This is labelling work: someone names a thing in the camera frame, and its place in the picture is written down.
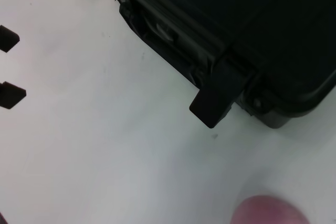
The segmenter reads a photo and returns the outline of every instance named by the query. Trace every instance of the white table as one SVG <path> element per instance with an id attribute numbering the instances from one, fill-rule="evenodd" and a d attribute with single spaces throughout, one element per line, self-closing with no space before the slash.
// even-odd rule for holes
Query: white table
<path id="1" fill-rule="evenodd" d="M 271 130 L 233 106 L 215 129 L 197 89 L 145 45 L 114 0 L 0 0 L 20 35 L 0 82 L 0 212 L 9 224 L 221 224 L 254 194 L 336 222 L 336 90 Z"/>

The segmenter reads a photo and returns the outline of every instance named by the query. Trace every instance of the black hard case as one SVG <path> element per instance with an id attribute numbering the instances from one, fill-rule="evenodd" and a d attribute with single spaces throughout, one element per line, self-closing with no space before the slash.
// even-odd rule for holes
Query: black hard case
<path id="1" fill-rule="evenodd" d="M 336 83 L 336 0 L 119 0 L 131 29 L 200 88 L 214 127 L 237 102 L 278 128 Z"/>

